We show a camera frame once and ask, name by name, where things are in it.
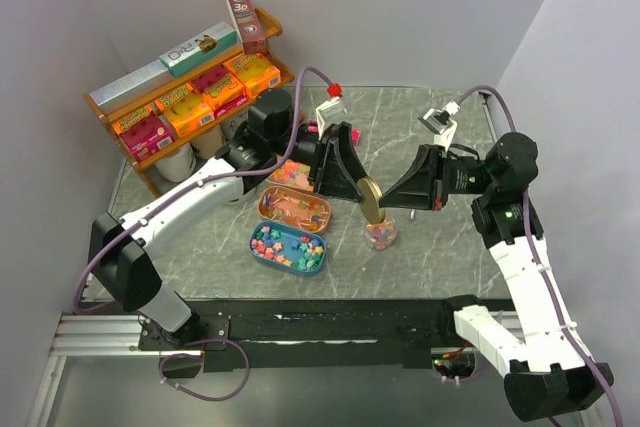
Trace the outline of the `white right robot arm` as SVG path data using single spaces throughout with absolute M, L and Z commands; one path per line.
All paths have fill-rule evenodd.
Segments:
M 485 157 L 423 144 L 380 200 L 383 207 L 437 211 L 451 194 L 473 195 L 476 231 L 507 284 L 522 335 L 515 337 L 470 295 L 445 300 L 437 333 L 448 345 L 469 342 L 486 358 L 523 422 L 585 410 L 614 383 L 610 366 L 589 353 L 558 291 L 528 197 L 537 158 L 536 143 L 518 132 L 503 135 Z

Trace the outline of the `pink tin of lollipops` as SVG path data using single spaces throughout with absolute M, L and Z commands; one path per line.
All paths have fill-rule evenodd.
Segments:
M 257 209 L 263 219 L 318 235 L 327 230 L 331 218 L 331 207 L 325 199 L 282 186 L 267 187 Z

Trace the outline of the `clear plastic jar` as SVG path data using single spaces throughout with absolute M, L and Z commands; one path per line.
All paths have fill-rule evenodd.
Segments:
M 365 242 L 374 250 L 382 251 L 390 247 L 397 236 L 394 219 L 389 218 L 378 224 L 367 224 L 364 231 Z

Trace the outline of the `gold jar lid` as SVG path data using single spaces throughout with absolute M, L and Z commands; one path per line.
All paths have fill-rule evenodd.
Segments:
M 386 212 L 380 206 L 382 197 L 378 183 L 371 177 L 365 176 L 357 181 L 357 186 L 363 195 L 360 209 L 369 224 L 379 224 L 385 220 Z

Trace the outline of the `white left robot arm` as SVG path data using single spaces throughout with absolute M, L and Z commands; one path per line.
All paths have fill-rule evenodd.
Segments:
M 309 166 L 316 193 L 364 201 L 358 183 L 366 172 L 353 148 L 350 125 L 338 119 L 346 111 L 341 88 L 332 84 L 328 93 L 316 110 L 315 128 L 309 128 L 300 123 L 288 92 L 263 91 L 234 137 L 188 179 L 121 219 L 105 213 L 94 221 L 93 272 L 124 311 L 155 322 L 174 348 L 190 347 L 198 336 L 198 316 L 163 284 L 154 261 L 174 236 L 255 189 L 281 160 Z

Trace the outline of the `blue tin of star candies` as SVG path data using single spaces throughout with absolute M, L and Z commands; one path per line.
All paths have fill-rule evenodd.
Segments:
M 271 220 L 254 228 L 248 248 L 259 263 L 304 277 L 318 274 L 328 253 L 321 236 Z

